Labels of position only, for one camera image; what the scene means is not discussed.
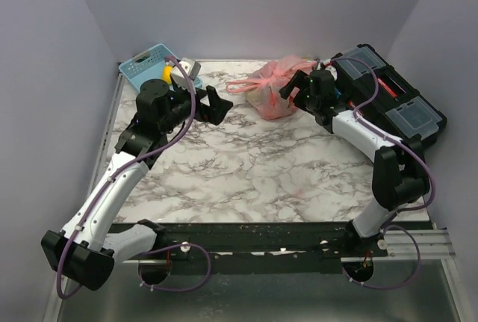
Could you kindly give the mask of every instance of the gray floor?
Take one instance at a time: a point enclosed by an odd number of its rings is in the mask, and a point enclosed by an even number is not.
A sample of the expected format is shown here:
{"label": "gray floor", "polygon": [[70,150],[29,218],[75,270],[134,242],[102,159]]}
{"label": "gray floor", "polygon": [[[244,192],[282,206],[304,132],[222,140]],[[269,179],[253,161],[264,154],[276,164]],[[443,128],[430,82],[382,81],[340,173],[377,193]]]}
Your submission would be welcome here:
{"label": "gray floor", "polygon": [[[439,261],[427,261],[416,281],[395,291],[370,291],[342,275],[221,276],[198,291],[175,294],[139,288],[135,264],[115,267],[96,292],[63,303],[59,321],[458,321]],[[371,282],[408,276],[411,262],[381,262]],[[174,276],[185,287],[199,276]]]}

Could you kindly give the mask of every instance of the basket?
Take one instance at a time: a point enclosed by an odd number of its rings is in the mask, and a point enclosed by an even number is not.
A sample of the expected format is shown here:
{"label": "basket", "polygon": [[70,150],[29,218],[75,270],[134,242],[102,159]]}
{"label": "basket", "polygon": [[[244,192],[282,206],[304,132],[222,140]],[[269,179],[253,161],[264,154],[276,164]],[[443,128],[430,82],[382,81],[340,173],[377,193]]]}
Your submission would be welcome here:
{"label": "basket", "polygon": [[[141,85],[149,79],[160,79],[166,66],[164,58],[168,55],[176,57],[164,44],[156,46],[136,55],[129,61],[119,65],[120,72],[139,92]],[[194,80],[196,88],[202,88],[202,80]]]}

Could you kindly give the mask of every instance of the white wall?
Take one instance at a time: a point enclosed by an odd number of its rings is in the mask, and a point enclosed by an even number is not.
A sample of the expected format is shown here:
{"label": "white wall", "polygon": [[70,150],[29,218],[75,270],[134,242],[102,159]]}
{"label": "white wall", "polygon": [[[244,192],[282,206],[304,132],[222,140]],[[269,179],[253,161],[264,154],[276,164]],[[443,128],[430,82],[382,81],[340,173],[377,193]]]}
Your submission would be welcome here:
{"label": "white wall", "polygon": [[386,54],[417,0],[86,0],[119,61],[166,43],[195,58]]}
{"label": "white wall", "polygon": [[389,58],[448,117],[428,154],[438,179],[430,211],[450,231],[478,315],[478,1],[420,0]]}
{"label": "white wall", "polygon": [[84,201],[117,67],[84,0],[0,0],[0,321],[41,321],[40,248]]}

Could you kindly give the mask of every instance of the plastic bag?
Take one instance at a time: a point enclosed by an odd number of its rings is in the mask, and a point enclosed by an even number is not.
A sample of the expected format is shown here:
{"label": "plastic bag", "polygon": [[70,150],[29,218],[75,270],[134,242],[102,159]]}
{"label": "plastic bag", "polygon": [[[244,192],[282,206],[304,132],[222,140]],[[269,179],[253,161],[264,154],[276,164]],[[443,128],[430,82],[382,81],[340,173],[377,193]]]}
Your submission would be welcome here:
{"label": "plastic bag", "polygon": [[226,85],[229,93],[244,93],[247,101],[255,107],[261,117],[266,120],[286,117],[297,109],[292,103],[295,92],[289,99],[279,95],[279,89],[284,87],[297,70],[310,73],[317,62],[304,61],[296,55],[288,55],[280,61],[271,61],[251,74],[248,79],[230,81]]}

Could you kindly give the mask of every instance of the white marble surface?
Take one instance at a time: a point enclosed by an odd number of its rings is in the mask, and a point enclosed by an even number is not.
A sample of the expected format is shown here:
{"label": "white marble surface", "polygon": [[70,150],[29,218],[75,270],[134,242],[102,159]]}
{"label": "white marble surface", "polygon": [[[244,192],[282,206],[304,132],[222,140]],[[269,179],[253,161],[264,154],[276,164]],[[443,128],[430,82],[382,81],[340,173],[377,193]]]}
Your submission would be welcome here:
{"label": "white marble surface", "polygon": [[[133,190],[116,222],[348,221],[371,198],[372,166],[345,140],[302,111],[261,120],[227,81],[245,78],[263,61],[205,61],[200,76],[235,104],[220,126],[195,122]],[[125,84],[108,160],[135,112]],[[428,220],[425,211],[398,220]]]}

